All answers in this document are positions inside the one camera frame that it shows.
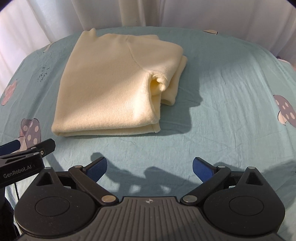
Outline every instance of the circular indentation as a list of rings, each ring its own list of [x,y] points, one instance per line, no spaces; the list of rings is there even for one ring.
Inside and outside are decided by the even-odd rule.
[[[253,216],[262,212],[264,205],[263,203],[254,197],[240,196],[233,198],[229,202],[230,209],[240,215]]]
[[[113,195],[105,195],[102,197],[103,202],[114,202],[116,200],[116,197]]]
[[[183,197],[183,201],[185,202],[196,202],[197,201],[197,197],[194,195],[186,195]]]
[[[65,213],[70,203],[62,197],[46,197],[36,203],[36,211],[46,217],[54,217]]]

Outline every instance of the cream sweater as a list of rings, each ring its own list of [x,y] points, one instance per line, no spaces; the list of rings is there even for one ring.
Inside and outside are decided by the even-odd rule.
[[[60,136],[159,132],[160,103],[172,105],[187,58],[156,36],[79,37],[63,72],[52,132]]]

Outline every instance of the curtain fold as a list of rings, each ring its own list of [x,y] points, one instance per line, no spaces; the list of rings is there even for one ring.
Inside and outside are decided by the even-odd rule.
[[[13,0],[0,12],[0,94],[31,52],[75,32],[120,26],[214,29],[296,66],[296,9],[286,0]]]

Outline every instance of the pink mushroom print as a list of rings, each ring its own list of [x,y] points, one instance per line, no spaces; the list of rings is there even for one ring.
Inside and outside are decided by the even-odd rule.
[[[27,148],[41,142],[40,123],[37,119],[23,119],[20,124],[20,137],[24,137]]]
[[[11,85],[6,87],[6,89],[4,91],[4,98],[2,100],[1,105],[5,105],[7,103],[7,101],[12,96],[16,86],[17,86],[17,81],[15,80]]]
[[[296,113],[291,104],[283,96],[274,95],[274,98],[280,109],[278,113],[279,122],[286,125],[288,121],[292,126],[296,127]]]

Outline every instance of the teal bed sheet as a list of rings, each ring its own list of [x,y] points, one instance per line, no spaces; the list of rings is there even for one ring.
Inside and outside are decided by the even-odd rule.
[[[296,72],[262,47],[222,34],[163,27],[122,27],[106,33],[157,34],[184,49],[188,63],[174,106],[161,106],[161,131],[137,136],[57,137],[51,132],[59,83],[81,33],[33,52],[21,63],[1,97],[0,144],[24,135],[21,122],[34,120],[41,141],[52,138],[56,150],[44,158],[56,171],[108,160],[99,180],[119,198],[127,195],[177,196],[201,181],[192,171],[196,156],[233,170],[255,166],[286,208],[279,235],[296,240],[296,128],[278,120],[274,95],[296,108]],[[28,141],[39,141],[36,137]],[[20,196],[34,177],[17,183]],[[6,197],[15,206],[14,186]]]

